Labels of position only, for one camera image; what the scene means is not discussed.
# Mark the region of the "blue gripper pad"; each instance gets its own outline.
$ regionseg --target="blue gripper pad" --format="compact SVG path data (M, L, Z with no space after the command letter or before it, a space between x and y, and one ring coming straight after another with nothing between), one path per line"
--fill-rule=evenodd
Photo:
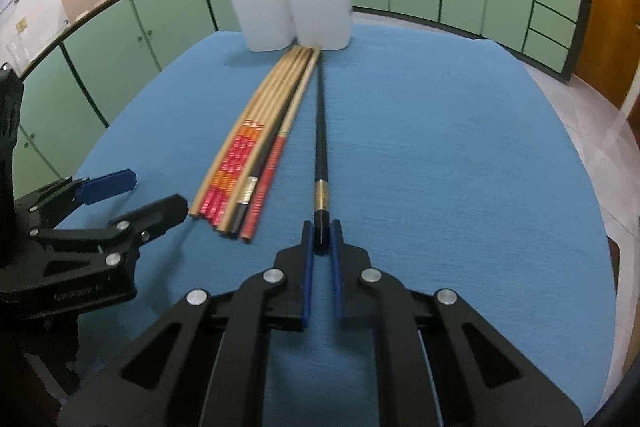
M334 313L336 318L344 317L344 307L342 305L342 282L340 279L340 262L338 261L338 245L336 244L335 221L329 225L330 247L331 247L331 273L334 282Z
M76 192L76 201L84 204L94 204L107 198L113 198L128 190L133 190L137 182L135 172L130 169L112 172L106 176L84 182Z
M311 285L313 282L313 273L314 273L314 234L311 231L310 233L303 234L302 238L305 248L305 280L302 285L303 291L303 304L302 304L302 327L306 329L309 324L309 318L311 317Z

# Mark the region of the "glass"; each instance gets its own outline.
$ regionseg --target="glass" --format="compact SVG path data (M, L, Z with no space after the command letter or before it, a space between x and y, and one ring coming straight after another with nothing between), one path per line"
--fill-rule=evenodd
M22 37L20 33L16 33L11 40L5 46L6 50L11 55L13 67L16 73L22 74L22 72L29 65L30 58L27 50L22 43Z

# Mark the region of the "blue tablecloth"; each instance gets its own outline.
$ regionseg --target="blue tablecloth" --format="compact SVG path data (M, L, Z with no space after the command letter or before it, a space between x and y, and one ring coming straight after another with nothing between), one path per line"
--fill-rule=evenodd
M127 106L78 176L133 169L130 194L63 225L101 226L179 192L213 156L280 52L216 33ZM456 289L574 400L597 409L614 336L606 234L580 158L521 64L490 41L356 25L325 53L332 206L345 239L408 288ZM138 296L83 315L76 367L94 375L188 290L236 288L300 240L312 215L311 85L253 244L191 219L142 248ZM335 328L329 258L316 259L310 327L272 336L264 425L377 425L372 338Z

